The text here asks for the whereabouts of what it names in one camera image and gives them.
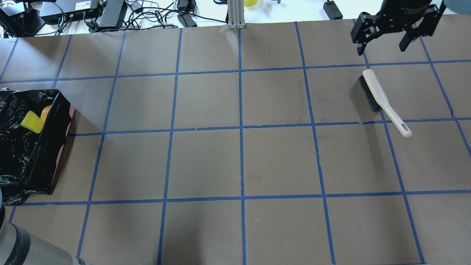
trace table surface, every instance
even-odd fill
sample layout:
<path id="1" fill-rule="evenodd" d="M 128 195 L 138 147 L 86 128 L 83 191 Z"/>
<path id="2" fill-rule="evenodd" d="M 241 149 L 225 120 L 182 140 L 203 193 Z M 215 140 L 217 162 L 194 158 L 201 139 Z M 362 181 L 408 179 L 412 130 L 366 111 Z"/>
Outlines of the table surface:
<path id="1" fill-rule="evenodd" d="M 364 56 L 350 19 L 1 40 L 2 86 L 77 108 L 54 193 L 7 216 L 97 265 L 467 264 L 470 23 Z"/>

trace gray cylinder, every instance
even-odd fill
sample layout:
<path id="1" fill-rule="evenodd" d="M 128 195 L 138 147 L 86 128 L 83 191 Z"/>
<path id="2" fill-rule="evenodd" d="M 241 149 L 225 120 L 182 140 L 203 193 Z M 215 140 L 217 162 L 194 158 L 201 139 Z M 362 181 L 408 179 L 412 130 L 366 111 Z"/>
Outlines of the gray cylinder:
<path id="1" fill-rule="evenodd" d="M 0 207 L 0 265 L 90 265 L 82 259 L 39 239 L 28 231 L 4 222 Z"/>

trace white brush handle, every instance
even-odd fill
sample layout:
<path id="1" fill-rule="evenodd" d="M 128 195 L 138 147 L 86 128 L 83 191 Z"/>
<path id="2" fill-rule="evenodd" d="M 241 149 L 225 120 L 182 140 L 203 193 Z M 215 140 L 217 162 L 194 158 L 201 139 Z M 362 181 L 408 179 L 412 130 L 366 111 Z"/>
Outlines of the white brush handle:
<path id="1" fill-rule="evenodd" d="M 384 112 L 388 115 L 391 119 L 392 123 L 396 126 L 402 136 L 409 138 L 412 136 L 412 131 L 409 127 L 404 123 L 404 121 L 399 117 L 396 111 L 391 107 L 391 105 L 383 108 Z"/>

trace yellow sponge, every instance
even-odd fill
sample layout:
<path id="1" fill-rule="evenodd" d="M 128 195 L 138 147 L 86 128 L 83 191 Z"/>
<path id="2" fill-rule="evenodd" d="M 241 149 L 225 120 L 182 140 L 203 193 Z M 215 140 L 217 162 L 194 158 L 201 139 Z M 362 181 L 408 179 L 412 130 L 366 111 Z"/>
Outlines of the yellow sponge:
<path id="1" fill-rule="evenodd" d="M 26 113 L 26 116 L 24 117 L 20 125 L 35 133 L 40 133 L 44 126 L 42 124 L 41 119 L 36 115 L 36 113 L 32 111 L 28 111 L 28 113 Z"/>

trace power adapter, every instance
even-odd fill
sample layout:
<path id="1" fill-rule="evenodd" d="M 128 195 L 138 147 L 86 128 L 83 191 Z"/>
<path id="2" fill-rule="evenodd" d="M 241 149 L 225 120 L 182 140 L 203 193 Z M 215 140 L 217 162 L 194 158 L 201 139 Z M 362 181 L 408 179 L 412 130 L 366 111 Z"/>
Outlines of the power adapter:
<path id="1" fill-rule="evenodd" d="M 196 9 L 196 0 L 178 0 L 177 9 L 190 13 Z"/>
<path id="2" fill-rule="evenodd" d="M 343 15 L 334 1 L 327 0 L 324 3 L 324 11 L 330 20 L 342 19 Z"/>
<path id="3" fill-rule="evenodd" d="M 197 27 L 196 23 L 194 20 L 190 17 L 188 14 L 178 14 L 178 21 L 185 27 L 185 28 L 190 28 L 190 27 Z"/>

